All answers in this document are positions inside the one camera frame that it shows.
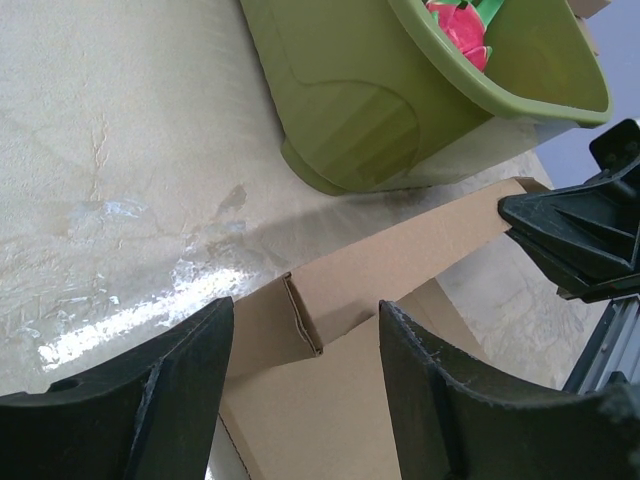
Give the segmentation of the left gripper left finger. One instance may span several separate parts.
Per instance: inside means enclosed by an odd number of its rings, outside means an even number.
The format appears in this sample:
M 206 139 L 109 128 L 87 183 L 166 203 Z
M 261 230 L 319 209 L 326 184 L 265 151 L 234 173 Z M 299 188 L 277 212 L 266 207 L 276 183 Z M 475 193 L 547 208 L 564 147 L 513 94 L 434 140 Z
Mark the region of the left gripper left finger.
M 204 478 L 233 333 L 217 299 L 44 393 L 3 396 L 2 478 Z

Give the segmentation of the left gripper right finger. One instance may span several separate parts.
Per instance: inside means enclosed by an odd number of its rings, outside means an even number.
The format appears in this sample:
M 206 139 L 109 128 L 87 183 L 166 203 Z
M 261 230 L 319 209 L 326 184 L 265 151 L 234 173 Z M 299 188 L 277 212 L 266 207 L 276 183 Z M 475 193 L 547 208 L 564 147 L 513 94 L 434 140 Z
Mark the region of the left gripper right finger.
M 578 395 L 503 372 L 379 304 L 404 479 L 636 479 L 639 388 Z

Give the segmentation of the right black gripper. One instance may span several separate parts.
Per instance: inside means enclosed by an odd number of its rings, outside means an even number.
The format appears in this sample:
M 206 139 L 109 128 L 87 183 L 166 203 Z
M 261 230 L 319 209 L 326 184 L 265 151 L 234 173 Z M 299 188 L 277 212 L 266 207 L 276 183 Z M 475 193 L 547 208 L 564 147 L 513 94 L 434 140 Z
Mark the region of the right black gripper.
M 566 300 L 639 293 L 639 120 L 627 118 L 589 144 L 600 172 L 583 185 L 498 202 L 508 236 Z

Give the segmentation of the brown cardboard paper box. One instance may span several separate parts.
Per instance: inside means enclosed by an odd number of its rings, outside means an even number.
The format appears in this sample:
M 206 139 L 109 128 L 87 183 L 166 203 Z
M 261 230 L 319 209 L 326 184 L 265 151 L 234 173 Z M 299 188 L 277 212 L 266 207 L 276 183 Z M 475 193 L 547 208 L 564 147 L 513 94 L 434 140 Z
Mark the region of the brown cardboard paper box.
M 498 201 L 536 192 L 509 178 L 289 271 L 234 306 L 220 407 L 252 479 L 396 479 L 378 305 L 474 355 L 482 348 L 437 276 L 502 235 Z

